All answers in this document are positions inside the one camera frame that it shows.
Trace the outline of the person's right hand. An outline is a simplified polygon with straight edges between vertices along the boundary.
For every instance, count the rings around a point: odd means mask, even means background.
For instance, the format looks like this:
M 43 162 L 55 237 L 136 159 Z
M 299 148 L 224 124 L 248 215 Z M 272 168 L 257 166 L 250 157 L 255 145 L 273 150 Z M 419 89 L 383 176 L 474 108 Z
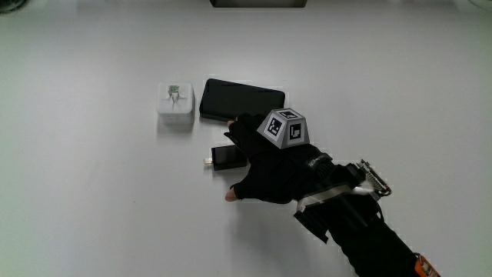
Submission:
M 311 144 L 279 149 L 258 131 L 263 115 L 242 114 L 228 122 L 229 137 L 250 163 L 247 175 L 233 184 L 225 199 L 259 199 L 287 204 L 320 188 L 334 169 L 332 158 Z

